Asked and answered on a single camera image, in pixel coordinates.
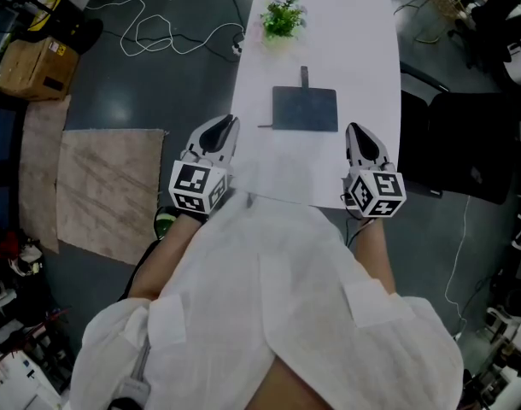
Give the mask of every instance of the white cable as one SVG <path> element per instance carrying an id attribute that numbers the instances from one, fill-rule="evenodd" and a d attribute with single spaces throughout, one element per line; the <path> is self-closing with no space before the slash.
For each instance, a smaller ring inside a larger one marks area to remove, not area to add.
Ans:
<path id="1" fill-rule="evenodd" d="M 358 229 L 356 231 L 356 234 L 359 232 L 359 231 L 363 231 L 365 228 L 367 228 L 371 223 L 374 223 L 374 220 L 376 219 L 370 219 L 369 221 L 367 221 L 362 227 L 360 227 L 360 229 Z"/>
<path id="2" fill-rule="evenodd" d="M 462 322 L 464 322 L 464 326 L 462 327 L 462 329 L 456 336 L 461 336 L 461 333 L 463 332 L 463 330 L 465 329 L 465 326 L 467 325 L 467 320 L 464 319 L 462 317 L 462 315 L 460 314 L 460 305 L 458 305 L 457 302 L 454 302 L 454 301 L 451 301 L 450 299 L 448 299 L 448 288 L 450 287 L 450 283 L 452 282 L 452 278 L 454 277 L 454 273 L 456 272 L 456 266 L 458 265 L 458 258 L 460 257 L 460 251 L 462 250 L 462 245 L 464 244 L 465 233 L 466 233 L 466 229 L 467 229 L 465 217 L 467 216 L 467 207 L 469 207 L 470 200 L 471 200 L 471 196 L 468 196 L 467 202 L 465 203 L 465 208 L 464 208 L 464 233 L 462 234 L 462 239 L 460 240 L 460 246 L 458 246 L 458 251 L 456 252 L 456 257 L 454 258 L 454 267 L 452 269 L 452 273 L 450 274 L 450 278 L 448 279 L 447 288 L 445 289 L 445 299 L 447 300 L 447 302 L 449 304 L 456 306 L 456 313 L 458 314 L 458 317 L 460 318 L 460 320 Z"/>
<path id="3" fill-rule="evenodd" d="M 165 50 L 167 49 L 168 47 L 171 47 L 175 53 L 179 54 L 179 55 L 186 55 L 188 53 L 191 53 L 192 51 L 194 50 L 197 50 L 199 49 L 200 47 L 203 47 L 208 41 L 209 39 L 213 36 L 213 34 L 215 32 L 217 32 L 221 27 L 225 27 L 225 26 L 238 26 L 242 29 L 242 33 L 244 33 L 244 30 L 243 30 L 243 26 L 240 25 L 240 24 L 237 24 L 237 23 L 225 23 L 225 24 L 222 24 L 220 25 L 219 27 L 217 27 L 215 30 L 213 30 L 209 36 L 208 36 L 208 39 L 206 39 L 203 43 L 197 45 L 196 47 L 193 47 L 192 49 L 190 50 L 187 50 L 187 51 L 179 51 L 177 49 L 175 49 L 175 46 L 173 45 L 173 35 L 172 35 L 172 24 L 171 22 L 169 22 L 168 20 L 166 20 L 164 17 L 162 17 L 161 15 L 159 14 L 156 14 L 156 15 L 151 15 L 147 18 L 143 18 L 141 21 L 139 21 L 135 27 L 135 44 L 137 44 L 139 47 L 141 47 L 141 50 L 137 53 L 128 53 L 126 51 L 126 49 L 124 49 L 124 45 L 122 43 L 124 37 L 126 36 L 126 34 L 130 31 L 130 29 L 132 28 L 132 26 L 135 24 L 135 22 L 138 20 L 138 18 L 141 16 L 141 14 L 144 12 L 145 8 L 147 7 L 147 5 L 145 4 L 145 2 L 143 0 L 126 0 L 125 2 L 122 2 L 122 3 L 107 3 L 107 4 L 104 4 L 102 6 L 99 6 L 97 8 L 91 8 L 89 6 L 86 6 L 87 9 L 91 9 L 91 10 L 98 10 L 98 9 L 103 9 L 107 6 L 121 6 L 122 4 L 126 4 L 126 3 L 129 3 L 129 2 L 133 2 L 133 1 L 138 1 L 138 2 L 141 2 L 141 4 L 143 5 L 143 7 L 141 8 L 141 10 L 139 11 L 139 13 L 137 14 L 137 16 L 133 19 L 131 25 L 126 29 L 126 31 L 124 32 L 124 34 L 120 37 L 120 48 L 122 49 L 122 51 L 126 54 L 126 56 L 137 56 L 137 55 L 141 55 L 143 52 L 145 51 L 149 51 L 149 52 L 156 52 L 156 51 L 161 51 L 161 50 Z M 138 41 L 138 36 L 139 36 L 139 26 L 141 25 L 141 23 L 145 22 L 146 20 L 150 20 L 151 18 L 160 18 L 162 20 L 164 20 L 166 23 L 167 23 L 167 31 L 169 33 L 169 38 L 162 38 L 162 39 L 158 39 L 157 41 L 154 41 L 153 43 L 150 43 L 149 45 L 147 46 L 144 46 L 142 45 L 141 43 L 139 43 Z M 154 45 L 157 45 L 159 43 L 164 43 L 164 42 L 167 42 L 167 45 L 163 46 L 163 47 L 159 47 L 157 49 L 152 49 L 152 46 Z"/>

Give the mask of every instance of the beige rug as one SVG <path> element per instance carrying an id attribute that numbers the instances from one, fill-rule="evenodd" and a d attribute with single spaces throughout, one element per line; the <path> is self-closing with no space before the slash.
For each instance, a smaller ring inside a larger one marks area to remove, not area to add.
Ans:
<path id="1" fill-rule="evenodd" d="M 61 133 L 71 97 L 62 102 L 31 102 L 23 124 L 20 154 L 20 227 L 59 252 L 56 231 L 56 179 Z"/>
<path id="2" fill-rule="evenodd" d="M 136 265 L 154 241 L 161 130 L 65 131 L 57 176 L 57 236 Z"/>

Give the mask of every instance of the person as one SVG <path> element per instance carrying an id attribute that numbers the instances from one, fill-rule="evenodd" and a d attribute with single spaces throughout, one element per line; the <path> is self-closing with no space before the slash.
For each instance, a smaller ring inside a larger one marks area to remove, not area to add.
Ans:
<path id="1" fill-rule="evenodd" d="M 354 257 L 317 208 L 239 191 L 205 225 L 180 215 L 87 325 L 71 408 L 108 408 L 148 336 L 148 409 L 454 410 L 455 341 L 395 293 L 383 222 L 355 241 Z"/>

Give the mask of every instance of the potted plant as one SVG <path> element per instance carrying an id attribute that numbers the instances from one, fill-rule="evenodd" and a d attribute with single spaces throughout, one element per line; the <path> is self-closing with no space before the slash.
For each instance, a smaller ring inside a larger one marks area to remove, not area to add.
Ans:
<path id="1" fill-rule="evenodd" d="M 300 27 L 306 27 L 306 8 L 299 6 L 298 0 L 274 0 L 267 6 L 267 12 L 260 15 L 266 41 L 293 38 Z"/>

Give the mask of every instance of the green plant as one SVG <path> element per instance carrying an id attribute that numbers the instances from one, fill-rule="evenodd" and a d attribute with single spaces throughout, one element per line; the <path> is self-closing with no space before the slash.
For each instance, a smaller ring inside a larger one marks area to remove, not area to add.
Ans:
<path id="1" fill-rule="evenodd" d="M 298 6 L 297 2 L 298 0 L 274 0 L 268 5 L 268 12 L 260 16 L 268 37 L 289 38 L 293 36 L 297 26 L 306 25 L 302 18 L 306 9 Z"/>

